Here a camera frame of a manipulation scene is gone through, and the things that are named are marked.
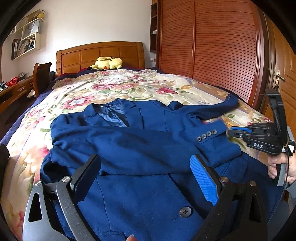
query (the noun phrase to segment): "human hand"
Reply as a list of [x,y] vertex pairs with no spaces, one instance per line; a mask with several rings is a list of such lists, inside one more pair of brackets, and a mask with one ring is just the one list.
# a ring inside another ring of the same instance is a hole
[[[285,163],[288,164],[288,158],[286,153],[281,153],[278,156],[268,156],[268,175],[270,178],[274,179],[277,176],[276,165]],[[296,154],[289,156],[289,173],[287,182],[291,185],[296,180]]]
[[129,236],[128,238],[127,238],[127,240],[126,241],[138,241],[134,236],[133,236],[133,234],[131,235],[131,236]]

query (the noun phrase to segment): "jacket button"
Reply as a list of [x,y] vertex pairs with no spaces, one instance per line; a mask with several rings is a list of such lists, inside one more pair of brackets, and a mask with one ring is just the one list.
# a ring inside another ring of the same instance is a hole
[[192,209],[190,207],[183,207],[180,209],[179,214],[182,218],[188,218],[192,214]]

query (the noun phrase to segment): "pikachu plush toy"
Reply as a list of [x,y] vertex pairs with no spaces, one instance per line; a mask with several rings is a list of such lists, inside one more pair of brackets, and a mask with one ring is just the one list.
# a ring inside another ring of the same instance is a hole
[[120,58],[99,57],[94,65],[87,68],[97,70],[120,69],[122,67],[122,60]]

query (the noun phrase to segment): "bed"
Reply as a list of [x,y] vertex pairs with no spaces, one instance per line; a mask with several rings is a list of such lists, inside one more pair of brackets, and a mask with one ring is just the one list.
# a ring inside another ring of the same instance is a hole
[[[119,57],[123,68],[85,70],[99,56]],[[10,158],[5,169],[1,206],[12,232],[22,239],[24,211],[33,183],[40,178],[43,158],[52,148],[50,124],[62,113],[83,111],[89,103],[104,104],[116,98],[131,101],[158,100],[168,105],[208,105],[225,100],[227,92],[198,80],[164,74],[156,68],[144,69],[141,42],[101,42],[76,46],[57,52],[57,79],[17,120],[3,142]],[[220,116],[228,127],[270,122],[261,113],[239,101],[239,107]],[[230,139],[241,150],[267,164],[266,154],[246,147],[236,138]]]

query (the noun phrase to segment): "floral bedspread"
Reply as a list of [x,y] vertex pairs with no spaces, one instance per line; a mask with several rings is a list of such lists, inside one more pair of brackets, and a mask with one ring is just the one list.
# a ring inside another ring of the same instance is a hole
[[[171,101],[184,105],[209,105],[224,101],[226,96],[226,92],[191,78],[158,74],[151,69],[98,71],[75,79],[58,80],[53,91],[25,114],[7,145],[10,158],[4,176],[1,205],[9,227],[21,240],[28,197],[33,183],[40,178],[43,158],[52,148],[50,124],[58,115],[83,111],[91,102],[103,104],[116,98],[131,101],[155,99],[166,105]],[[270,121],[242,101],[237,109],[220,119],[228,127]],[[266,164],[265,154],[247,148],[241,139],[230,140],[238,143],[242,151]]]

